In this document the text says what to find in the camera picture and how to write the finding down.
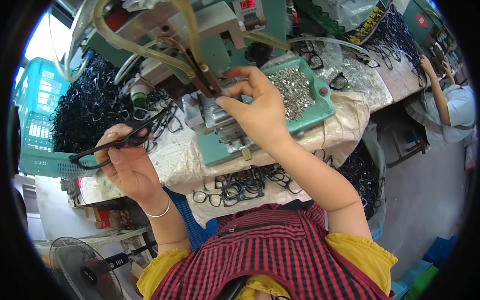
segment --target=hand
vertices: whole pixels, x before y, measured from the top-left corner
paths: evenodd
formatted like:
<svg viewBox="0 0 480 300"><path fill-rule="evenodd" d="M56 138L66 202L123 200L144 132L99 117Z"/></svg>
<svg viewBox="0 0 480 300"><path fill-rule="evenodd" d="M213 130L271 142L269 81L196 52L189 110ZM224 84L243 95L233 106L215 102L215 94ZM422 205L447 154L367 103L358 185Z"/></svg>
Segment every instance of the hand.
<svg viewBox="0 0 480 300"><path fill-rule="evenodd" d="M420 65L430 79L433 80L434 78L437 78L437 74L435 73L432 64L425 55L420 56Z"/></svg>
<svg viewBox="0 0 480 300"><path fill-rule="evenodd" d="M117 124L105 131L97 146L124 138L132 131L132 127ZM101 164L109 159L112 161L102 168L115 186L125 195L135 200L140 206L148 204L162 190L155 168L143 147L114 147L95 152L96 162Z"/></svg>
<svg viewBox="0 0 480 300"><path fill-rule="evenodd" d="M237 120L259 147L268 151L279 143L293 141L288 133L283 98L277 88L258 68L235 67L223 74L227 78L248 77L227 88L231 96L253 97L248 105L230 97L219 97L216 103Z"/></svg>
<svg viewBox="0 0 480 300"><path fill-rule="evenodd" d="M450 66L448 65L448 63L446 61L442 61L442 67L444 68L444 71L447 74L447 76L452 75L452 72L450 71Z"/></svg>

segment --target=yellow shirt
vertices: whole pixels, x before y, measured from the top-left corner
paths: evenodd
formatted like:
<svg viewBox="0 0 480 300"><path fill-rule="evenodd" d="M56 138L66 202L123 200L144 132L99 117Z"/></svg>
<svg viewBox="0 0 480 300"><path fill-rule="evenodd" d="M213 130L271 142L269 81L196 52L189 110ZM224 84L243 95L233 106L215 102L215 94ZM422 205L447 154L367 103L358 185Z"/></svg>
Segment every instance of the yellow shirt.
<svg viewBox="0 0 480 300"><path fill-rule="evenodd" d="M325 240L330 247L375 282L386 295L390 293L390 268L398 261L393 254L374 241L348 233L330 233ZM137 282L144 299L150 299L170 268L189 255L190 252L185 249L173 249L154 258ZM276 297L291 298L287 290L277 281L265 275L253 275L235 300L254 300L256 290Z"/></svg>

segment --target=yellow tubing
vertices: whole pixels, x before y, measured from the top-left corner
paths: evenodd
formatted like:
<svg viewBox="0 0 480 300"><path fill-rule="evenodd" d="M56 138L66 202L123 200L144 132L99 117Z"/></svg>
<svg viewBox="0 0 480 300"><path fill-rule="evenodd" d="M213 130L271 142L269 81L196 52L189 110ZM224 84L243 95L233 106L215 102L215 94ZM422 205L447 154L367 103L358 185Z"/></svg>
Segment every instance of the yellow tubing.
<svg viewBox="0 0 480 300"><path fill-rule="evenodd" d="M190 41L190 51L197 62L201 71L205 71L207 65L200 53L200 37L198 35L197 17L188 0L171 0L173 5L179 10L187 25L188 37Z"/></svg>
<svg viewBox="0 0 480 300"><path fill-rule="evenodd" d="M137 53L144 57L158 60L167 65L179 68L180 70L184 71L190 78L195 76L195 71L183 61L173 58L171 56L168 56L166 54L160 53L158 51L140 46L136 43L133 43L115 34L110 29L110 27L108 27L108 25L105 23L105 19L103 17L103 8L108 2L109 0L98 0L93 11L93 24L95 25L98 33L105 40L109 41L110 43L112 43L117 47L130 51L132 53Z"/></svg>
<svg viewBox="0 0 480 300"><path fill-rule="evenodd" d="M290 49L290 45L286 43L282 43L276 39L273 39L272 37L266 38L261 35L252 34L251 32L244 33L243 37L247 39L251 39L252 41L255 41L255 42L260 42L260 43L278 48L278 49L282 49L282 50Z"/></svg>

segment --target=bangle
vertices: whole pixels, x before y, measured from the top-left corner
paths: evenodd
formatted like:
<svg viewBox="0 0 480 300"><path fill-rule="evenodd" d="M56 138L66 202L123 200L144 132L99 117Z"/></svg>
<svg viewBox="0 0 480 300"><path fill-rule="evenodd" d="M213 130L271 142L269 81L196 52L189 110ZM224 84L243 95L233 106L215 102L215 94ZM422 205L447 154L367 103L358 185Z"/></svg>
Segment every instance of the bangle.
<svg viewBox="0 0 480 300"><path fill-rule="evenodd" d="M151 217L151 218L160 218L161 216L164 216L164 215L166 215L166 214L168 213L168 210L170 209L170 202L171 202L171 200L170 200L170 197L168 197L168 206L167 206L167 210L166 210L164 213L162 213L161 215L158 215L158 216L152 216L152 215L150 215L150 214L148 214L148 213L146 213L146 212L144 212L144 213L145 213L147 216Z"/></svg>

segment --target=digital display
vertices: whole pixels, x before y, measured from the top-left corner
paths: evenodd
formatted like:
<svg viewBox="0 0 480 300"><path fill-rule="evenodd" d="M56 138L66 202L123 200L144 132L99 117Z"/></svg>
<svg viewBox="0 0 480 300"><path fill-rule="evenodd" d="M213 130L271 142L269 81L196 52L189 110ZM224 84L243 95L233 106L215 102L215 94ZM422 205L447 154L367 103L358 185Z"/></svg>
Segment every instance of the digital display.
<svg viewBox="0 0 480 300"><path fill-rule="evenodd" d="M240 2L240 7L244 10L250 7L255 6L255 0L247 0L247 1L242 1Z"/></svg>

